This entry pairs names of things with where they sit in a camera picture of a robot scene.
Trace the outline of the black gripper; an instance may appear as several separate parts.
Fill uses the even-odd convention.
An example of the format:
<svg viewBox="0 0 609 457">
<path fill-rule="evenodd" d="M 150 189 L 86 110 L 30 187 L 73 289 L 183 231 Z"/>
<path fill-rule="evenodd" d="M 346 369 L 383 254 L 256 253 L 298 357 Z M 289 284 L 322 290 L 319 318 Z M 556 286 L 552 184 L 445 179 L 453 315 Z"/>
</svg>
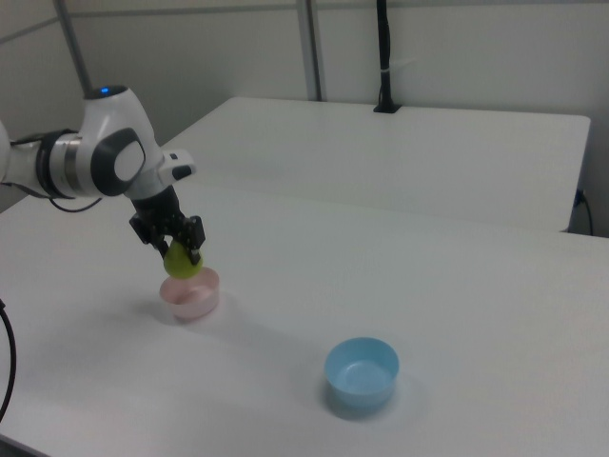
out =
<svg viewBox="0 0 609 457">
<path fill-rule="evenodd" d="M 160 193 L 132 200 L 135 214 L 129 224 L 145 245 L 152 245 L 165 258 L 169 250 L 167 237 L 183 242 L 192 265 L 202 261 L 201 247 L 206 240 L 200 216 L 186 217 L 174 187 L 167 187 Z"/>
</svg>

